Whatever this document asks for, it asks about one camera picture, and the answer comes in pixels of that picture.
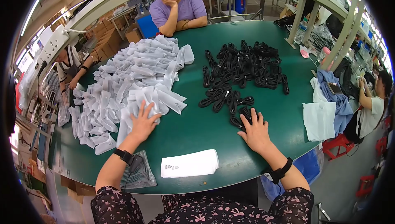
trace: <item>black wrist strap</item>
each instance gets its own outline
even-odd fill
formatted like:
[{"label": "black wrist strap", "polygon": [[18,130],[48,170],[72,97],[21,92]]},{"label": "black wrist strap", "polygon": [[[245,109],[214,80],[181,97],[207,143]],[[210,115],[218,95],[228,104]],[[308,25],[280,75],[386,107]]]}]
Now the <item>black wrist strap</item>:
[{"label": "black wrist strap", "polygon": [[126,150],[122,151],[120,149],[114,150],[113,154],[118,155],[122,161],[126,162],[127,165],[129,165],[129,171],[133,172],[136,167],[141,163],[143,158],[139,155],[132,155]]},{"label": "black wrist strap", "polygon": [[279,180],[284,178],[286,172],[288,172],[291,166],[292,166],[292,159],[288,157],[287,163],[283,168],[279,168],[275,171],[273,171],[270,168],[269,171],[264,172],[264,176],[267,177],[271,182],[273,182],[273,184],[277,185],[279,183]]}]

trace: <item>purple t-shirt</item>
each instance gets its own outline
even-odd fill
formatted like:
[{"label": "purple t-shirt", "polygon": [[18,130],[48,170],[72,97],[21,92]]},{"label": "purple t-shirt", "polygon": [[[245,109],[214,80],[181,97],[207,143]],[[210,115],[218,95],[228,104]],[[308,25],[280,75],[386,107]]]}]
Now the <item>purple t-shirt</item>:
[{"label": "purple t-shirt", "polygon": [[[156,27],[165,25],[170,16],[170,10],[171,7],[163,4],[162,0],[156,0],[151,4],[149,12]],[[192,20],[203,16],[207,16],[203,0],[181,0],[178,3],[177,21]]]}]

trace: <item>woman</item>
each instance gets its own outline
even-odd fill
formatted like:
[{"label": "woman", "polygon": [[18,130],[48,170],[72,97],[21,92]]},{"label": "woman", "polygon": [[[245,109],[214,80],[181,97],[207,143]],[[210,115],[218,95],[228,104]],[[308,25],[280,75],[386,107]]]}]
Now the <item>woman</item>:
[{"label": "woman", "polygon": [[372,96],[365,78],[359,79],[359,103],[363,108],[354,114],[344,130],[348,141],[361,143],[363,138],[378,126],[387,108],[391,88],[392,77],[384,70],[379,72],[378,79],[376,79],[374,87],[376,97]]},{"label": "woman", "polygon": [[[131,116],[133,128],[119,146],[120,150],[133,154],[137,146],[148,138],[157,125],[155,120],[161,116],[157,114],[148,118],[153,106],[154,103],[151,103],[146,110],[142,108],[137,118]],[[252,125],[243,115],[240,115],[246,133],[240,131],[237,134],[253,151],[259,153],[273,170],[283,168],[287,163],[287,158],[270,141],[267,131],[268,122],[264,122],[261,113],[258,118],[254,108],[252,108],[251,116]],[[118,190],[125,166],[126,163],[118,155],[112,154],[98,175],[97,195],[91,201],[93,216],[98,224],[144,223],[136,200],[131,194]],[[207,193],[215,191],[212,190],[162,196],[165,212],[159,214],[150,223],[310,223],[314,197],[304,176],[294,165],[291,165],[280,181],[286,191],[276,197],[269,212],[243,202],[235,202],[226,194],[206,197]]]},{"label": "woman", "polygon": [[81,64],[76,49],[67,45],[56,57],[57,70],[62,95],[66,92],[66,83],[70,83],[69,89],[75,89],[79,79],[86,73],[93,63],[93,58],[86,54],[84,63]]},{"label": "woman", "polygon": [[172,37],[175,31],[207,25],[203,0],[156,0],[150,13],[156,27],[167,37]]}]

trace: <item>blue cloth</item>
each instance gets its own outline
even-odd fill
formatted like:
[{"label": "blue cloth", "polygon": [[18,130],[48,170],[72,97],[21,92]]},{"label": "blue cloth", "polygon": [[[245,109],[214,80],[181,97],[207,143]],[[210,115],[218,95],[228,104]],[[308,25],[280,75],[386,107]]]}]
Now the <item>blue cloth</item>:
[{"label": "blue cloth", "polygon": [[335,113],[335,121],[333,125],[335,127],[335,135],[339,135],[339,133],[343,133],[346,128],[348,122],[351,120],[353,116],[353,110],[348,103],[348,97],[344,94],[332,94],[328,82],[339,84],[339,79],[333,75],[333,72],[326,72],[324,70],[318,70],[317,72],[318,82],[321,85],[321,90],[325,98],[328,102],[336,103],[336,113]]}]

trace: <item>floral dress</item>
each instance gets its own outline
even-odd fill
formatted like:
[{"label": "floral dress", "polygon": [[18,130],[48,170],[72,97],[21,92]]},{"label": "floral dress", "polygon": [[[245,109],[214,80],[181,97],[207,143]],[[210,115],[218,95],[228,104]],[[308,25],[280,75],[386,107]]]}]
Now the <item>floral dress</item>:
[{"label": "floral dress", "polygon": [[[269,212],[224,197],[196,197],[196,194],[163,195],[162,202],[164,213],[150,224],[306,224],[310,223],[314,196],[302,187],[286,190],[274,199]],[[115,187],[102,187],[97,191],[91,208],[97,224],[144,224],[137,201],[130,193]]]}]

